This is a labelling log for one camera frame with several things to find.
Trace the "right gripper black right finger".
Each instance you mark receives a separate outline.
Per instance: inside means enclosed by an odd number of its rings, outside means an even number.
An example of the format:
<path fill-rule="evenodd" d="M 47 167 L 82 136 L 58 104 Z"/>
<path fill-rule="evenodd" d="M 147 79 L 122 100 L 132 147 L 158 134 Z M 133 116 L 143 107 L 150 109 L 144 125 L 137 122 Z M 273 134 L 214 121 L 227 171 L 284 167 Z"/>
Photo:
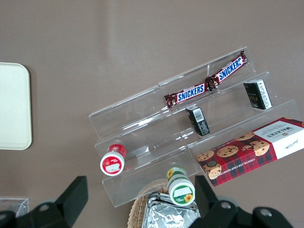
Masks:
<path fill-rule="evenodd" d="M 250 214 L 231 201 L 219 200 L 204 176 L 195 177 L 195 201 L 201 217 L 195 228 L 291 228 L 291 223 L 276 209 L 256 207 Z"/>

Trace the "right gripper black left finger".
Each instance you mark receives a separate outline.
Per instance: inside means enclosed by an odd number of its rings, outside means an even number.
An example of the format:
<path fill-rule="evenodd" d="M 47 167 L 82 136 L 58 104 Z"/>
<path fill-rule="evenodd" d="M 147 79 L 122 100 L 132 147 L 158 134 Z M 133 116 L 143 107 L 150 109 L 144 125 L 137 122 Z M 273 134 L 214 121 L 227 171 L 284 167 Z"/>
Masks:
<path fill-rule="evenodd" d="M 15 217 L 10 210 L 0 212 L 2 228 L 71 228 L 88 202 L 87 177 L 78 176 L 55 202 L 36 206 Z"/>

